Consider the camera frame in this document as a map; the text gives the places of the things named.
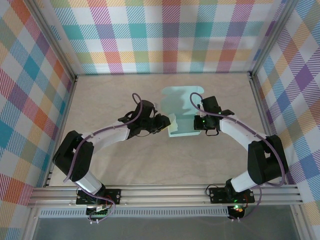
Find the black mounting plate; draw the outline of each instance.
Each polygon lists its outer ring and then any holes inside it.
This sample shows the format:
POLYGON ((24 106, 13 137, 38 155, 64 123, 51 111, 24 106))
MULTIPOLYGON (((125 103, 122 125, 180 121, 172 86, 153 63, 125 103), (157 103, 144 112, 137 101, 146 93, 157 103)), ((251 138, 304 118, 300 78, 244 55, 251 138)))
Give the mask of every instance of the black mounting plate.
POLYGON ((209 188, 209 196, 212 204, 246 204, 247 202, 252 204, 255 202, 254 193, 249 189, 230 200, 224 187, 211 187, 209 188))
MULTIPOLYGON (((84 193, 82 190, 79 190, 77 192, 77 199, 75 201, 76 205, 95 205, 95 203, 92 203, 91 201, 88 201, 87 199, 88 195, 84 193)), ((103 191, 103 197, 108 198, 110 197, 111 200, 114 201, 116 205, 120 204, 121 199, 121 189, 105 189, 103 191)))

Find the gray floor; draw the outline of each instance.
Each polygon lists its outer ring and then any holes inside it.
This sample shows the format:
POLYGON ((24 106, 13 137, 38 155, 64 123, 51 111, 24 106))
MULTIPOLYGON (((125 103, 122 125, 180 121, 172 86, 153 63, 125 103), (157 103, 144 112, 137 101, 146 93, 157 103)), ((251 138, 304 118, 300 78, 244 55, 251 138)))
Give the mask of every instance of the gray floor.
POLYGON ((290 206, 260 206, 240 223, 226 217, 40 218, 33 240, 298 240, 290 206))
MULTIPOLYGON (((114 123, 136 105, 131 94, 160 103, 169 86, 201 86, 204 97, 216 96, 257 131, 263 131, 252 90, 241 74, 152 74, 81 76, 64 135, 98 130, 114 123)), ((230 136, 169 137, 166 130, 111 145, 91 161, 90 170, 106 185, 225 183, 247 170, 246 150, 230 136)), ((64 174, 54 169, 51 186, 62 185, 64 174)))

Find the plaid wall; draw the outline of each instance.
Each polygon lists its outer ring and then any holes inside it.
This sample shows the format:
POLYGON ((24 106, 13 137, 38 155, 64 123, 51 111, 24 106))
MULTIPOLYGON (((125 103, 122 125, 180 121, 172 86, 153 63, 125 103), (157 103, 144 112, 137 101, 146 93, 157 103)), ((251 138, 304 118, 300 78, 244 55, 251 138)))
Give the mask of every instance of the plaid wall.
POLYGON ((300 0, 258 73, 272 130, 285 147, 320 239, 320 0, 300 0))
POLYGON ((0 1, 0 240, 18 238, 41 187, 71 80, 23 0, 0 1))
POLYGON ((77 73, 122 74, 247 72, 286 0, 37 2, 77 73))

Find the purple cable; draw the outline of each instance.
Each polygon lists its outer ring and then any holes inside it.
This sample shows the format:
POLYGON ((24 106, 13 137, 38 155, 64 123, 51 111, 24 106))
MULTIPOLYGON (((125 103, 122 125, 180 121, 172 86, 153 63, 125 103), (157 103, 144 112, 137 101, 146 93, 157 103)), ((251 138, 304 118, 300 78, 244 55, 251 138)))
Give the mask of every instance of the purple cable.
POLYGON ((108 215, 104 216, 103 218, 101 218, 100 220, 97 220, 96 222, 97 223, 100 223, 102 222, 103 220, 105 220, 106 218, 108 218, 111 214, 114 213, 115 209, 116 209, 116 203, 112 200, 112 199, 109 199, 109 198, 106 198, 106 197, 102 197, 102 196, 96 196, 94 194, 92 194, 91 192, 88 192, 87 190, 85 189, 82 189, 78 184, 76 184, 80 190, 82 190, 84 193, 88 194, 89 196, 93 197, 93 198, 96 198, 96 199, 102 199, 102 200, 106 200, 107 202, 109 203, 112 203, 112 210, 110 211, 110 213, 108 213, 108 215))
POLYGON ((201 100, 203 100, 203 97, 197 93, 197 92, 193 92, 190 94, 190 102, 191 104, 200 112, 204 113, 204 114, 207 114, 207 115, 211 115, 211 116, 215 116, 215 117, 219 117, 219 118, 225 118, 225 119, 228 119, 230 121, 233 121, 234 123, 236 124, 239 124, 241 127, 243 127, 244 129, 248 130, 250 133, 252 133, 253 135, 257 136, 257 138, 259 138, 260 140, 262 140, 270 149, 271 151, 273 152, 276 160, 278 161, 279 163, 279 166, 280 166, 280 169, 281 169, 281 182, 278 183, 278 184, 275 184, 275 183, 270 183, 270 182, 267 182, 267 184, 273 186, 273 187, 281 187, 284 183, 285 183, 285 168, 284 168, 284 165, 280 159, 280 156, 278 155, 277 151, 275 150, 275 148, 266 140, 264 139, 262 136, 260 136, 259 134, 257 134, 254 130, 252 130, 250 127, 248 127, 247 125, 245 125, 244 123, 232 118, 232 117, 229 117, 229 116, 224 116, 224 115, 221 115, 221 114, 216 114, 216 113, 210 113, 210 112, 206 112, 206 111, 203 111, 201 110, 200 108, 198 108, 194 102, 192 101, 192 96, 193 95, 197 95, 201 98, 201 100))
POLYGON ((100 130, 98 130, 98 131, 95 131, 95 132, 92 133, 91 135, 86 136, 86 137, 79 143, 79 145, 76 147, 76 150, 75 150, 75 153, 74 153, 74 155, 73 155, 73 159, 72 159, 72 162, 71 162, 71 166, 70 166, 69 172, 68 172, 66 178, 63 180, 64 183, 70 179, 71 173, 72 173, 72 171, 73 171, 73 169, 74 169, 74 167, 75 167, 75 163, 76 163, 76 159, 77 159, 77 155, 78 155, 79 149, 80 149, 81 146, 85 143, 85 141, 87 141, 87 140, 88 140, 89 138, 91 138, 92 136, 95 136, 95 135, 97 135, 97 134, 99 134, 99 133, 108 131, 108 130, 110 130, 110 129, 122 128, 122 127, 124 127, 124 126, 126 126, 126 125, 129 125, 129 124, 133 123, 135 120, 138 119, 138 117, 140 116, 140 114, 141 114, 141 112, 142 112, 143 103, 142 103, 141 97, 140 97, 137 93, 134 92, 134 93, 132 93, 132 98, 133 98, 133 100, 134 100, 135 103, 137 103, 137 101, 136 101, 136 99, 135 99, 135 96, 137 96, 137 98, 138 98, 139 101, 140 101, 140 110, 139 110, 137 116, 136 116, 134 119, 132 119, 132 120, 130 120, 130 121, 124 123, 124 124, 120 124, 120 125, 117 125, 117 126, 108 126, 108 127, 102 128, 102 129, 100 129, 100 130))

